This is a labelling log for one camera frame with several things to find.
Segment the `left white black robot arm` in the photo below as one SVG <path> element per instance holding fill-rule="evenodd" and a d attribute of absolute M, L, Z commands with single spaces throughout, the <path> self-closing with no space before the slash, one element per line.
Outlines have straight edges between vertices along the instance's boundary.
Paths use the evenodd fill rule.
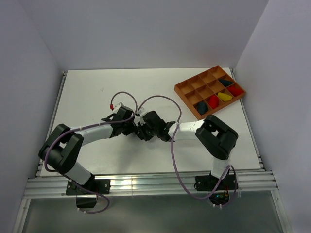
<path fill-rule="evenodd" d="M 97 180 L 95 176 L 77 162 L 81 147 L 120 134 L 129 135 L 136 129 L 134 112 L 120 105 L 113 113 L 98 124 L 72 129 L 59 124 L 53 130 L 39 151 L 39 157 L 46 167 L 68 178 L 67 194 L 108 194 L 110 180 Z"/>

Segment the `navy patterned sock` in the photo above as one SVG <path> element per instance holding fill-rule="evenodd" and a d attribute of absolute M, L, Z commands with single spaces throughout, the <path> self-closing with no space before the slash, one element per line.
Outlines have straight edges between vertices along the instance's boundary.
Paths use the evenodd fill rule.
<path fill-rule="evenodd" d="M 204 101 L 201 101 L 197 104 L 196 109 L 200 115 L 204 115 L 208 112 L 208 105 Z"/>

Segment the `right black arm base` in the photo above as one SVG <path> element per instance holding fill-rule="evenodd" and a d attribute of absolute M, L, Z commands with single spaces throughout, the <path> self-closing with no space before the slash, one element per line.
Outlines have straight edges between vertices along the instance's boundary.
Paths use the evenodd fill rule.
<path fill-rule="evenodd" d="M 208 191 L 211 192 L 218 182 L 218 178 L 213 177 L 211 174 L 195 176 L 194 188 L 197 191 Z M 239 188 L 237 181 L 235 180 L 235 175 L 227 174 L 218 185 L 216 191 L 223 190 L 235 190 Z"/>

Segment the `black white striped sock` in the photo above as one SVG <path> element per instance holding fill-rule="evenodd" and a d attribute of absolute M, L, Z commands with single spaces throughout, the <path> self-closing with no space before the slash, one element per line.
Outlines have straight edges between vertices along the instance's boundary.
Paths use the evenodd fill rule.
<path fill-rule="evenodd" d="M 140 140 L 143 140 L 143 141 L 149 140 L 149 135 L 144 124 L 140 124 L 140 123 L 137 124 L 137 129 L 135 131 L 135 134 Z"/>

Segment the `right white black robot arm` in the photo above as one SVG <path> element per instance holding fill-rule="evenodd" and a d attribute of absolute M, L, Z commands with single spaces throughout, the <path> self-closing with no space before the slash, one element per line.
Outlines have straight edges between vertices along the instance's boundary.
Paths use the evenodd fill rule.
<path fill-rule="evenodd" d="M 138 137 L 148 141 L 157 137 L 164 142 L 179 140 L 198 140 L 212 155 L 210 183 L 215 189 L 221 189 L 227 183 L 226 169 L 235 147 L 238 133 L 214 115 L 205 119 L 180 123 L 166 122 L 156 111 L 139 111 Z"/>

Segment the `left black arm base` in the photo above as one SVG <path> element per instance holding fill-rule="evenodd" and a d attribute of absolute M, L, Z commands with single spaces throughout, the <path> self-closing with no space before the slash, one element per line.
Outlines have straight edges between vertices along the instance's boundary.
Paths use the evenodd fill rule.
<path fill-rule="evenodd" d="M 110 205 L 110 200 L 105 196 L 110 192 L 110 183 L 110 179 L 94 179 L 84 185 L 68 181 L 66 195 L 76 196 L 76 207 L 79 211 L 88 214 L 100 213 L 105 211 Z M 99 198 L 106 200 L 106 206 L 101 210 L 95 211 L 93 209 Z"/>

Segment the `red Christmas sock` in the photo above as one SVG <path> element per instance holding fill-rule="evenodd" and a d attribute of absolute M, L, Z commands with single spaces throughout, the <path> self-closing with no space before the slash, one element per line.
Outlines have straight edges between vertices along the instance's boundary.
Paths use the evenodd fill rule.
<path fill-rule="evenodd" d="M 212 96 L 209 98 L 208 104 L 209 104 L 209 106 L 210 106 L 212 109 L 217 108 L 217 107 L 219 106 L 219 104 L 220 104 L 219 98 L 218 98 L 216 95 L 212 95 Z"/>

